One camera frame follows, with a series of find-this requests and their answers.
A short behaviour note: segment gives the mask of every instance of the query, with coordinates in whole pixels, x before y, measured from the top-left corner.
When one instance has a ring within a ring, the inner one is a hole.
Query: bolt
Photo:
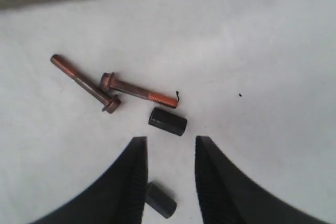
[[[104,104],[104,108],[102,109],[103,111],[107,111],[112,114],[121,104],[117,95],[109,97],[61,55],[52,56],[50,61],[83,89],[88,91],[98,101]]]
[[[132,84],[120,81],[115,77],[114,73],[103,74],[100,81],[100,88],[105,92],[108,92],[111,89],[115,89],[120,92],[124,92],[135,97],[166,105],[171,108],[176,108],[179,103],[175,98],[167,97],[163,94],[152,92],[147,89],[143,89]]]

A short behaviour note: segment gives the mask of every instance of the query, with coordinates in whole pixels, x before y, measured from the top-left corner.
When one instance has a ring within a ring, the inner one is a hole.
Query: curved black part
[[[140,224],[147,182],[146,137],[135,137],[88,189],[32,224]]]
[[[326,224],[258,186],[209,137],[196,138],[195,180],[205,224]]]

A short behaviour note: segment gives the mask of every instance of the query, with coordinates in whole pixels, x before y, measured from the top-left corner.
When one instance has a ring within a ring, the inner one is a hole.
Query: white surface
[[[97,179],[133,136],[149,177],[176,193],[165,220],[202,223],[194,139],[209,135],[257,183],[336,222],[336,0],[69,0],[0,12],[0,223],[33,221]],[[183,137],[147,125],[153,104],[113,115],[56,69],[174,95]]]

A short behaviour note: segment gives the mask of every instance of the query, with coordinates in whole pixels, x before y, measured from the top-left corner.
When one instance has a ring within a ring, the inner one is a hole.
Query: black rubber piece
[[[147,184],[146,137],[135,137],[89,188],[32,224],[140,224]]]
[[[146,203],[164,218],[170,218],[177,208],[177,203],[153,182],[147,186]]]
[[[253,182],[211,138],[196,138],[195,179],[204,224],[326,224]]]
[[[148,124],[172,134],[182,136],[188,124],[186,118],[155,108],[149,118]]]

